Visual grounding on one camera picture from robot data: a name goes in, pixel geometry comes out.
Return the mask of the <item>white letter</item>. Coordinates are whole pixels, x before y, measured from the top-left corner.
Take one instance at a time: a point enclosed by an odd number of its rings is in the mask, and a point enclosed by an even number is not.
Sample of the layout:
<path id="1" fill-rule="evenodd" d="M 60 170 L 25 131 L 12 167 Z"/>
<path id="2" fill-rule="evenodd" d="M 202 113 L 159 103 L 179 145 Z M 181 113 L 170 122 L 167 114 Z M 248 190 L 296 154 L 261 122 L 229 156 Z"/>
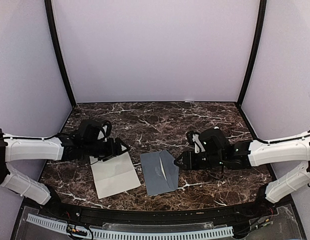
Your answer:
<path id="1" fill-rule="evenodd" d="M 166 175 L 166 172 L 165 172 L 165 169 L 164 169 L 163 160 L 162 160 L 162 158 L 161 158 L 161 157 L 159 158 L 159 160 L 160 160 L 160 166 L 161 166 L 161 171 L 162 171 L 162 174 L 163 174 L 163 176 L 164 176 L 165 180 L 167 181 L 167 175 Z"/>

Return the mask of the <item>blue-grey envelope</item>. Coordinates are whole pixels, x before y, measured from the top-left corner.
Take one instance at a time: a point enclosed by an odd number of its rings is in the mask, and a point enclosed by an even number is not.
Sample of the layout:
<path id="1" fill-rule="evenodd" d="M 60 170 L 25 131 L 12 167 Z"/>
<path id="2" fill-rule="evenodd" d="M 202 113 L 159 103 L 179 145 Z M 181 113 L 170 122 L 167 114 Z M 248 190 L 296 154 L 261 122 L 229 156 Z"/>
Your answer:
<path id="1" fill-rule="evenodd" d="M 163 160 L 167 181 L 161 171 L 160 157 Z M 175 158 L 167 150 L 143 153 L 140 155 L 140 160 L 148 196 L 177 190 L 179 167 L 174 164 Z"/>

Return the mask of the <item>white paper sheet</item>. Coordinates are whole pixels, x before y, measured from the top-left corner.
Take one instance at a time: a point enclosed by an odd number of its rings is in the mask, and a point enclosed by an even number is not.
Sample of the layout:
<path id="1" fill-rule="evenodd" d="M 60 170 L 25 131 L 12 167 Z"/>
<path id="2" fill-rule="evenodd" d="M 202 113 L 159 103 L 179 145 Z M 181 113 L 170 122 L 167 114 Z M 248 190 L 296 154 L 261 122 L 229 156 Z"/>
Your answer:
<path id="1" fill-rule="evenodd" d="M 90 157 L 90 163 L 99 199 L 123 193 L 141 185 L 128 152 L 105 162 Z"/>

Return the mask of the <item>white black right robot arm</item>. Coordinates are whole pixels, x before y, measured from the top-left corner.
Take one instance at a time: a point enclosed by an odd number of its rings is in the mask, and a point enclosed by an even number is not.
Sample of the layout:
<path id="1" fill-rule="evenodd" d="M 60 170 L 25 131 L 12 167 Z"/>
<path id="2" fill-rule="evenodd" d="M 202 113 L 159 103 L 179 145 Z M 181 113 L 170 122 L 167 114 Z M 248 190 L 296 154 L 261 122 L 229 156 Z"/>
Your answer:
<path id="1" fill-rule="evenodd" d="M 303 186 L 310 187 L 310 129 L 295 136 L 238 141 L 231 144 L 218 127 L 202 133 L 190 131 L 187 139 L 194 150 L 184 151 L 174 160 L 183 170 L 203 170 L 216 167 L 242 170 L 271 163 L 299 161 L 299 165 L 281 178 L 259 188 L 250 213 L 262 216 L 269 204 Z"/>

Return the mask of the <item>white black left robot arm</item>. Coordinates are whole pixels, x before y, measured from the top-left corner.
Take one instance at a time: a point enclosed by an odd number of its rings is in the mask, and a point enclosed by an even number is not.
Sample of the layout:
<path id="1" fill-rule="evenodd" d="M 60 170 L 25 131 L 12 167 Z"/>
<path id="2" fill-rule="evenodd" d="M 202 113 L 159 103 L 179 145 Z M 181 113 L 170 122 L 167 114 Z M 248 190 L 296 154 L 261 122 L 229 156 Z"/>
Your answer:
<path id="1" fill-rule="evenodd" d="M 57 133 L 49 137 L 16 136 L 0 129 L 0 187 L 45 206 L 54 218 L 65 214 L 56 191 L 14 169 L 10 162 L 19 160 L 50 160 L 68 162 L 93 157 L 108 161 L 129 151 L 120 138 L 111 138 L 109 121 L 99 123 L 88 119 L 71 133 Z"/>

